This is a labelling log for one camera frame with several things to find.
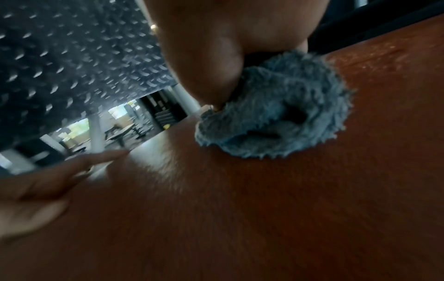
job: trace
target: black textured metal panel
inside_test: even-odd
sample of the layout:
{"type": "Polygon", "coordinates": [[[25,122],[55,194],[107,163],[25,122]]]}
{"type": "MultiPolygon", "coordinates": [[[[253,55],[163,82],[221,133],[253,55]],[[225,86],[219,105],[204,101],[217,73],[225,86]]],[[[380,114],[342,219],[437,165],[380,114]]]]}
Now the black textured metal panel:
{"type": "Polygon", "coordinates": [[[134,0],[0,4],[0,150],[175,83],[134,0]]]}

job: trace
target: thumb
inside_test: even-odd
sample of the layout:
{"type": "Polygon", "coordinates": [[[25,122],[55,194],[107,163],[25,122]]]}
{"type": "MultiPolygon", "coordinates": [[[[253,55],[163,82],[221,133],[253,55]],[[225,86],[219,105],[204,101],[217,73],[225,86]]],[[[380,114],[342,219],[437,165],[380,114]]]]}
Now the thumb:
{"type": "Polygon", "coordinates": [[[0,203],[0,239],[36,231],[60,216],[67,207],[68,202],[63,200],[0,203]]]}

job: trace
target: hand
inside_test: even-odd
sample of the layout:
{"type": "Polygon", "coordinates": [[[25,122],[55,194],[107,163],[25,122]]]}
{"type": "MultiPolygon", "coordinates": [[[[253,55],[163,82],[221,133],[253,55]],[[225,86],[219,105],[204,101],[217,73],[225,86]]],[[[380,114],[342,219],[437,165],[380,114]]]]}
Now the hand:
{"type": "Polygon", "coordinates": [[[245,56],[298,46],[329,0],[145,0],[170,69],[198,101],[221,108],[245,56]]]}
{"type": "Polygon", "coordinates": [[[35,231],[51,222],[66,210],[68,202],[47,200],[58,198],[89,176],[80,172],[127,154],[127,150],[87,154],[54,167],[0,179],[0,238],[35,231]]]}

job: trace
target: brown leather surface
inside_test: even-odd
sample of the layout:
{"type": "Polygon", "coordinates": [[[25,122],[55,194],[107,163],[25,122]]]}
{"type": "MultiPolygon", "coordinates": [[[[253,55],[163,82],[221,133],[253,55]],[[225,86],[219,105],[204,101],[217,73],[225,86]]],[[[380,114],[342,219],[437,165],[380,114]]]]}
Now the brown leather surface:
{"type": "Polygon", "coordinates": [[[286,159],[194,141],[188,118],[0,246],[2,281],[444,280],[444,17],[330,56],[347,131],[286,159]]]}

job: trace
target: cloth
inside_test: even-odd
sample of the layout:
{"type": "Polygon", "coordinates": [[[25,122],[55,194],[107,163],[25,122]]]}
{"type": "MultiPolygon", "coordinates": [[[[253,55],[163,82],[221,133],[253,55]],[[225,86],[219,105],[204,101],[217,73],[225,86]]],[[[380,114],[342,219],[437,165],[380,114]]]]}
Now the cloth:
{"type": "Polygon", "coordinates": [[[321,57],[299,51],[246,67],[234,98],[201,116],[195,138],[242,158],[287,156],[344,130],[352,91],[321,57]]]}

